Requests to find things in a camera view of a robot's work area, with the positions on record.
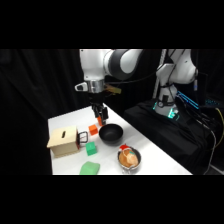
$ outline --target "green sponge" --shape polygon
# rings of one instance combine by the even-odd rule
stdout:
[[[86,144],[86,151],[88,156],[92,156],[97,153],[96,146],[94,142],[89,142]]]
[[[97,175],[100,169],[100,164],[87,162],[82,166],[79,175]]]

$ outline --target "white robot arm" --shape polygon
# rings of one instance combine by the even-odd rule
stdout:
[[[105,76],[126,80],[133,76],[143,49],[80,49],[84,83],[75,86],[78,92],[88,92],[90,103],[96,118],[101,118],[102,125],[108,119],[104,108]]]
[[[102,124],[108,119],[104,108],[105,76],[127,80],[133,76],[144,49],[80,49],[84,83],[75,87],[76,91],[88,92],[95,116],[101,117]],[[175,108],[177,89],[173,83],[188,84],[194,81],[195,66],[191,61],[191,49],[168,50],[171,62],[164,63],[158,70],[161,91],[155,111],[169,116]]]
[[[165,63],[157,72],[157,77],[160,80],[160,95],[155,106],[156,113],[173,118],[178,113],[175,98],[177,89],[173,85],[189,84],[195,80],[196,67],[191,60],[191,49],[169,49],[168,55],[170,63]]]

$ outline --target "table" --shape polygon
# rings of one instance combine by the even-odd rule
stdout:
[[[138,170],[133,171],[134,175],[191,175],[185,168],[164,153],[154,143],[144,137],[114,111],[108,108],[109,119],[107,123],[115,123],[124,129],[123,143],[138,149],[142,155],[142,162]],[[54,129],[77,126],[79,132],[88,131],[88,127],[96,124],[97,119],[91,107],[81,109],[69,114],[49,119],[50,134]],[[79,175],[81,167],[86,162],[99,163],[101,165],[99,175],[122,175],[122,168],[117,161],[117,153],[120,145],[107,146],[99,135],[90,136],[89,141],[95,142],[98,153],[88,157],[85,145],[80,152],[62,158],[55,158],[51,152],[54,175]]]

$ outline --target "orange food item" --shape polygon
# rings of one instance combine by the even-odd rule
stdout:
[[[93,135],[96,135],[98,134],[98,128],[96,127],[96,125],[92,125],[89,127],[89,132],[90,134],[93,136]]]
[[[127,168],[130,168],[133,165],[136,167],[139,164],[137,156],[130,149],[124,150],[120,153],[119,161]]]

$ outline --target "silver bowl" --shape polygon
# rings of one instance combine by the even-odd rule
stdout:
[[[136,166],[136,167],[130,167],[130,168],[128,168],[128,167],[126,167],[126,166],[123,166],[123,165],[120,163],[120,160],[119,160],[119,156],[120,156],[121,152],[118,152],[117,159],[118,159],[118,162],[119,162],[120,166],[123,168],[123,172],[122,172],[122,173],[125,174],[125,171],[127,171],[128,174],[130,175],[130,174],[131,174],[131,171],[136,170],[136,169],[139,168],[139,166],[140,166],[140,164],[141,164],[141,161],[142,161],[142,156],[141,156],[141,154],[140,154],[140,152],[139,152],[138,150],[136,150],[136,149],[134,149],[134,148],[132,148],[132,147],[130,147],[130,146],[129,146],[129,148],[130,148],[130,149],[135,153],[135,155],[137,156],[137,158],[138,158],[138,166]]]

